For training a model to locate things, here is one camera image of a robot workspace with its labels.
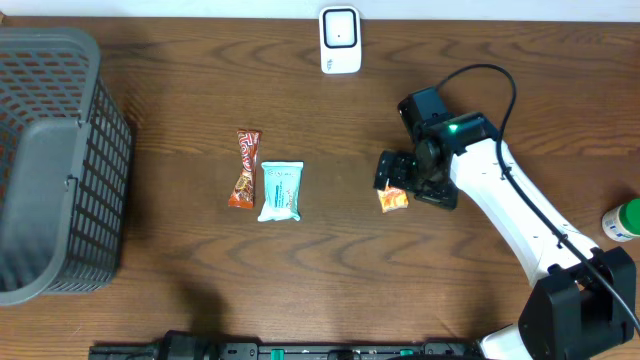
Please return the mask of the small orange snack box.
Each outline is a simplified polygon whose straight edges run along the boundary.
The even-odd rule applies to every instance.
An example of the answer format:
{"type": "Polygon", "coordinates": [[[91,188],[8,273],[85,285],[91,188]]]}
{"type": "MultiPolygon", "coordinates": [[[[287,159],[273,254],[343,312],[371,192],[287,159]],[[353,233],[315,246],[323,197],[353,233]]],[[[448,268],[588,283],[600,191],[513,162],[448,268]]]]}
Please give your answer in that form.
{"type": "Polygon", "coordinates": [[[404,190],[386,186],[384,190],[378,190],[377,194],[383,213],[406,209],[409,206],[409,199],[404,190]]]}

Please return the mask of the teal toilet tissue pack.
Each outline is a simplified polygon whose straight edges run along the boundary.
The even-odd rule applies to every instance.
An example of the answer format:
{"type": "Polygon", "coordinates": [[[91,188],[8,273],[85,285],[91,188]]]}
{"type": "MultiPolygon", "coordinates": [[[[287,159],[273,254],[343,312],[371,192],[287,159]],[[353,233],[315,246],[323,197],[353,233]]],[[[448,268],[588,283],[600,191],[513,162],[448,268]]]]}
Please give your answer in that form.
{"type": "Polygon", "coordinates": [[[264,171],[265,202],[258,221],[299,221],[298,198],[304,163],[267,161],[261,166],[264,171]]]}

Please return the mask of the red chocolate bar wrapper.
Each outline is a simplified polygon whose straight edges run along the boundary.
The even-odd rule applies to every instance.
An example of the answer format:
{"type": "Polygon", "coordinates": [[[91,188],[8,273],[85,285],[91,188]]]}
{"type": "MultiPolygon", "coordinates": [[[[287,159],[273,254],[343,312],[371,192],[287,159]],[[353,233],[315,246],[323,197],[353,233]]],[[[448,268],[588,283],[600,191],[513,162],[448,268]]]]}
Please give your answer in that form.
{"type": "Polygon", "coordinates": [[[252,209],[255,203],[256,163],[262,132],[240,129],[237,131],[242,170],[228,200],[235,208],[252,209]]]}

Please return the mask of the green lid jar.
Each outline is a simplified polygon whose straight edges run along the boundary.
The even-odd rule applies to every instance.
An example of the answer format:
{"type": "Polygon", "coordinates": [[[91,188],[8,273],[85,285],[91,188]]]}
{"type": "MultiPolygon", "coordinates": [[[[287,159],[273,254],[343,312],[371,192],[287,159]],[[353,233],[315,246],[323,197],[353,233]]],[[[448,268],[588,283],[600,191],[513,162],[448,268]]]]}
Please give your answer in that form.
{"type": "Polygon", "coordinates": [[[633,199],[605,213],[602,229],[607,237],[627,242],[640,237],[640,199],[633,199]]]}

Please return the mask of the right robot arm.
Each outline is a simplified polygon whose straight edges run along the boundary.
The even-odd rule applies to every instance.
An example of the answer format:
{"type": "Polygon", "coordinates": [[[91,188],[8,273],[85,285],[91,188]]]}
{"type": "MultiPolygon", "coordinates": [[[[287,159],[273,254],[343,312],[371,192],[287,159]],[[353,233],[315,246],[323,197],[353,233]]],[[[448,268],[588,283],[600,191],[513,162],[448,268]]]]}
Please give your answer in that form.
{"type": "Polygon", "coordinates": [[[636,267],[620,247],[603,251],[554,208],[481,113],[450,113],[435,88],[397,106],[414,149],[384,151],[374,187],[404,190],[453,210],[472,199],[520,262],[532,293],[518,321],[484,336],[487,359],[589,359],[630,341],[636,267]]]}

